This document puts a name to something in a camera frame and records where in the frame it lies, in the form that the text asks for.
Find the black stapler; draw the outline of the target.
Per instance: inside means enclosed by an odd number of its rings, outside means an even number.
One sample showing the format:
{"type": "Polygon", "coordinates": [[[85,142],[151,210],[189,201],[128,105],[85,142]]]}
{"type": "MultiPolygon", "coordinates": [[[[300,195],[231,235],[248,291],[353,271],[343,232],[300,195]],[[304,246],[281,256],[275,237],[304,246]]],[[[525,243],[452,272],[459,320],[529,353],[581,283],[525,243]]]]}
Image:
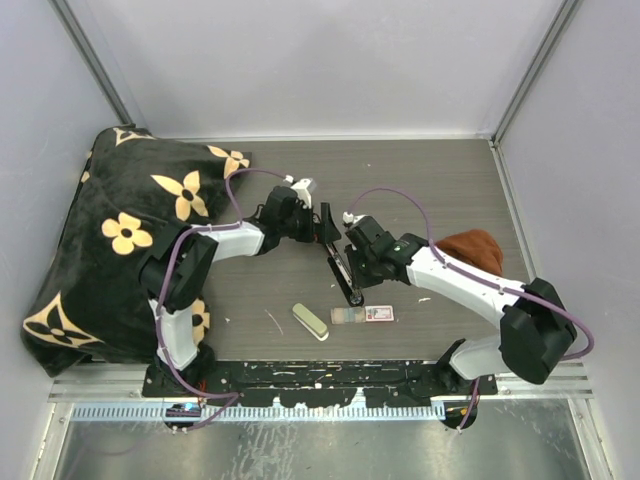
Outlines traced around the black stapler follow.
{"type": "Polygon", "coordinates": [[[347,265],[333,243],[324,246],[327,252],[327,263],[335,277],[337,285],[350,307],[362,307],[365,303],[362,292],[354,286],[347,265]]]}

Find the red white staple box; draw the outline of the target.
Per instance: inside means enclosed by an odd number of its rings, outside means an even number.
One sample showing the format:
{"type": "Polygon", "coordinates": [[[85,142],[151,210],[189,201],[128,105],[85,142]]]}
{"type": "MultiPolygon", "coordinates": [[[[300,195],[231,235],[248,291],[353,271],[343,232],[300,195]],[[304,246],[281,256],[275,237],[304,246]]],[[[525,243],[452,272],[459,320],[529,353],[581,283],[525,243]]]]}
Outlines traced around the red white staple box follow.
{"type": "Polygon", "coordinates": [[[334,308],[330,317],[334,325],[395,321],[393,307],[388,305],[334,308]]]}

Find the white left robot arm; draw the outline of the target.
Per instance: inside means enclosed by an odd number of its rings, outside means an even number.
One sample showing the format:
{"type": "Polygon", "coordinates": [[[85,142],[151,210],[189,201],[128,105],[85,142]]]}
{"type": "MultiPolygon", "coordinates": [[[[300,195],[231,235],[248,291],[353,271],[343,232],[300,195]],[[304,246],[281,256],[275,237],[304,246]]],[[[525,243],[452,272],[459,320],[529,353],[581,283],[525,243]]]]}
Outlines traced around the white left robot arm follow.
{"type": "Polygon", "coordinates": [[[320,245],[341,238],[328,203],[321,203],[320,214],[315,214],[315,188],[311,178],[287,178],[284,185],[273,188],[254,215],[237,223],[172,221],[161,231],[160,244],[143,258],[138,279],[149,295],[157,325],[157,356],[171,365],[164,383],[176,395],[191,395],[200,384],[199,370],[190,365],[198,345],[192,333],[192,304],[214,263],[264,255],[283,238],[320,245]]]}

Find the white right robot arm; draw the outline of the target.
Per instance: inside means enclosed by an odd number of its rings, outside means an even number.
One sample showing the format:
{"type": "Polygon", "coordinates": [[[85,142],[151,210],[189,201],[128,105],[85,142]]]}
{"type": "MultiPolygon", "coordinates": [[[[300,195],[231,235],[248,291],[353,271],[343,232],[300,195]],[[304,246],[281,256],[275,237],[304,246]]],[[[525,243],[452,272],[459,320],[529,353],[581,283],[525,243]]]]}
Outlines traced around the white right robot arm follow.
{"type": "Polygon", "coordinates": [[[345,249],[357,288],[398,281],[444,296],[492,324],[494,335],[455,342],[440,358],[438,379],[459,394],[474,379],[513,373],[543,384],[577,338],[555,288],[540,278],[525,284],[464,264],[414,234],[400,238],[371,216],[343,216],[345,249]]]}

